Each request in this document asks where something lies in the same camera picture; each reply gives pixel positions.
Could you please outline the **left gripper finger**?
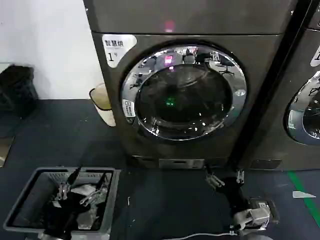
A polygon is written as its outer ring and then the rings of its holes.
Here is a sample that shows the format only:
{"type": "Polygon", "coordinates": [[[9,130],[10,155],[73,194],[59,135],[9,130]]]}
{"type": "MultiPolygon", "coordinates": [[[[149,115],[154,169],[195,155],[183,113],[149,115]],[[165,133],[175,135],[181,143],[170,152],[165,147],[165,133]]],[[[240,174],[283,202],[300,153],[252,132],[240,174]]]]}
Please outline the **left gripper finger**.
{"type": "Polygon", "coordinates": [[[80,200],[81,206],[87,207],[89,205],[96,205],[101,197],[109,191],[109,180],[107,173],[104,172],[95,186],[95,191],[80,200]]]}
{"type": "Polygon", "coordinates": [[[73,171],[67,180],[65,182],[62,182],[59,187],[58,187],[58,192],[56,194],[55,200],[56,201],[61,201],[61,200],[66,200],[68,198],[68,193],[71,190],[71,186],[74,184],[76,181],[80,171],[81,171],[81,166],[78,167],[75,171],[73,171]]]}

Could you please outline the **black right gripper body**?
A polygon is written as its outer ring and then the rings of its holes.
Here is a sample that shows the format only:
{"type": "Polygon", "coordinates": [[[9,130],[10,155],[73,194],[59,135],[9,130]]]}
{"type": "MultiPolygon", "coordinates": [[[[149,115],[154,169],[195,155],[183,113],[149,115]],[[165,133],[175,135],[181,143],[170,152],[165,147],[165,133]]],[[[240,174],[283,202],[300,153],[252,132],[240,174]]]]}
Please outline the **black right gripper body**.
{"type": "Polygon", "coordinates": [[[221,180],[224,184],[217,188],[217,192],[223,194],[231,209],[248,209],[249,201],[242,192],[242,183],[237,182],[236,177],[225,177],[221,180]]]}

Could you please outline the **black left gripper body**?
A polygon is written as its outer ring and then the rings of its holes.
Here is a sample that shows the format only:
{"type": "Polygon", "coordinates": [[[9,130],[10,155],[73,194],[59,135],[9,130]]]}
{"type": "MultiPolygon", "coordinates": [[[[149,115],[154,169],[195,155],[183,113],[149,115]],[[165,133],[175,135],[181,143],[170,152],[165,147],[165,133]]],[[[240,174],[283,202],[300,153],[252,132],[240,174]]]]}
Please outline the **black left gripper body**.
{"type": "Polygon", "coordinates": [[[49,203],[45,210],[45,233],[54,237],[70,237],[76,229],[76,219],[84,211],[83,195],[70,192],[66,200],[58,200],[60,207],[49,203]]]}

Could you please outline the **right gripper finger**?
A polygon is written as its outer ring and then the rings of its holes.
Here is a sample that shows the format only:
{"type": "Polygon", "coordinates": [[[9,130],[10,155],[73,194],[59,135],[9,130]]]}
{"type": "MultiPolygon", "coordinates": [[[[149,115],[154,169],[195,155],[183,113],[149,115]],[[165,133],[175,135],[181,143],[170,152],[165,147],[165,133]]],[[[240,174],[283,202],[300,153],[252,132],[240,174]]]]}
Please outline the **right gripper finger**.
{"type": "Polygon", "coordinates": [[[245,171],[243,169],[237,169],[235,173],[236,182],[240,185],[243,185],[245,182],[245,171]]]}
{"type": "Polygon", "coordinates": [[[206,170],[205,180],[215,191],[225,186],[225,183],[214,174],[207,163],[204,167],[206,170]]]}

